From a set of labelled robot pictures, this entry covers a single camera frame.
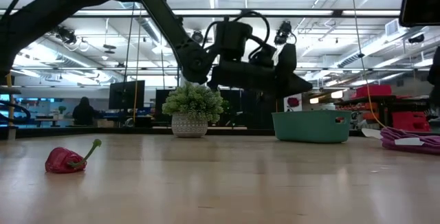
white textured planter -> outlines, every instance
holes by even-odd
[[[200,138],[208,131],[208,122],[191,120],[186,114],[175,113],[171,121],[171,129],[177,137]]]

purple fabric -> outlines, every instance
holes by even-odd
[[[395,128],[386,127],[380,131],[382,136],[382,146],[387,149],[400,150],[410,153],[426,153],[431,155],[440,155],[440,136],[428,135],[418,136],[415,134],[406,133]],[[418,137],[421,142],[425,144],[421,146],[404,146],[396,145],[396,139]]]

ceiling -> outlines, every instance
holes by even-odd
[[[12,0],[0,0],[0,10],[6,9]],[[20,0],[16,8],[21,8],[33,0]],[[315,87],[350,87],[358,84],[362,74],[358,70],[319,70],[323,67],[356,68],[362,64],[360,60],[353,60],[353,55],[358,54],[358,34],[364,58],[365,67],[376,67],[381,70],[387,68],[407,69],[410,67],[427,67],[429,56],[432,57],[433,49],[440,35],[438,29],[433,27],[418,27],[413,30],[400,29],[398,34],[392,36],[386,33],[385,25],[395,20],[388,18],[368,18],[362,15],[363,10],[398,10],[402,0],[355,0],[360,18],[329,18],[316,17],[302,18],[298,15],[268,15],[270,24],[269,43],[273,45],[277,29],[283,21],[289,21],[293,27],[297,41],[298,69],[296,74],[311,81]],[[206,28],[213,21],[220,18],[213,16],[197,16],[197,10],[265,10],[268,14],[272,9],[289,11],[292,9],[316,10],[353,10],[353,0],[167,0],[173,10],[188,10],[191,17],[184,18],[184,28],[192,34],[201,30],[204,34]],[[111,10],[131,11],[130,3],[108,1],[99,6],[85,8],[88,11],[107,12]],[[177,62],[169,49],[164,49],[165,38],[162,38],[158,29],[149,21],[150,32],[145,25],[131,18],[88,17],[87,15],[72,17],[62,22],[62,26],[74,30],[78,42],[75,45],[66,45],[53,35],[47,35],[31,44],[17,57],[14,66],[16,76],[29,76],[39,78],[40,85],[100,85],[105,86],[113,81],[123,79],[124,71],[99,70],[97,67],[115,67],[124,63],[132,67],[127,74],[139,74],[140,79],[146,80],[149,87],[161,87],[164,82],[168,86],[175,86],[177,81]],[[242,22],[249,23],[254,28],[254,35],[265,36],[265,24],[257,18],[245,18]],[[422,43],[408,42],[408,38],[424,34]],[[104,44],[116,46],[114,54],[106,54]],[[256,43],[246,44],[246,53],[249,54],[256,47]],[[389,63],[390,59],[401,56],[400,60]],[[148,69],[133,69],[136,66]],[[53,69],[53,67],[77,67],[75,70]],[[392,80],[405,74],[405,71],[380,71],[375,72],[372,79]],[[22,85],[35,85],[36,80],[21,83]]]

white ceiling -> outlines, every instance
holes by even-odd
[[[0,0],[0,9],[5,9],[12,0]],[[33,0],[20,0],[17,8],[20,8]],[[268,8],[282,8],[282,9],[299,9],[299,8],[316,8],[316,9],[353,9],[353,0],[167,0],[169,6],[172,9],[197,9],[197,8],[248,8],[248,9],[268,9]],[[355,0],[359,9],[399,9],[401,0]],[[117,1],[109,1],[96,7],[89,7],[88,9],[98,10],[112,10],[121,9],[121,5]],[[207,26],[213,21],[213,18],[185,18],[184,27],[187,32],[193,30],[202,30],[205,32]],[[328,58],[333,58],[333,61],[337,61],[341,55],[344,55],[350,51],[356,50],[358,47],[358,40],[356,35],[355,19],[305,19],[301,18],[269,18],[271,26],[271,37],[269,42],[274,40],[274,35],[279,25],[283,21],[290,21],[292,27],[296,27],[300,24],[299,28],[295,31],[298,37],[297,42],[297,55],[299,65],[306,65],[307,67],[323,67],[328,66]],[[367,41],[370,38],[376,37],[378,34],[384,32],[384,26],[392,19],[358,19],[358,27],[360,33],[361,42]],[[249,23],[254,27],[254,34],[263,38],[265,36],[265,26],[259,19],[243,19],[243,22]],[[76,35],[79,38],[83,38],[89,43],[89,49],[85,52],[79,49],[85,49],[86,44],[82,44],[77,50],[74,51],[74,55],[79,58],[84,56],[85,58],[92,60],[99,65],[114,66],[117,63],[123,63],[127,59],[127,47],[129,45],[129,66],[135,66],[135,61],[138,58],[139,48],[139,60],[141,65],[162,65],[162,57],[160,53],[153,52],[155,48],[152,40],[148,34],[139,28],[136,21],[133,22],[130,31],[131,19],[129,18],[111,18],[109,19],[109,29],[107,32],[107,40],[105,40],[106,34],[106,19],[102,18],[70,18],[63,22],[63,25],[69,29],[75,30]],[[330,30],[330,26],[335,25],[335,29],[327,34]],[[427,40],[431,38],[431,42],[437,41],[435,38],[438,35],[438,30],[431,29],[426,33]],[[54,41],[61,48],[61,42],[54,37],[48,38]],[[106,56],[104,53],[104,44],[115,45],[117,49],[115,54],[107,55],[108,60],[103,60],[102,56]],[[376,52],[371,56],[380,56],[383,60],[390,59],[398,56],[403,52],[403,43],[396,43],[392,47],[386,50]],[[422,45],[411,45],[412,48]],[[247,44],[247,53],[252,51],[256,47],[256,44],[249,42]],[[177,65],[173,55],[166,54],[163,56],[165,65]],[[152,72],[142,71],[142,74],[162,74],[161,71],[155,70]]]

plastic basket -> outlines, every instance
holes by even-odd
[[[282,141],[340,143],[349,138],[351,111],[273,113],[275,136]]]

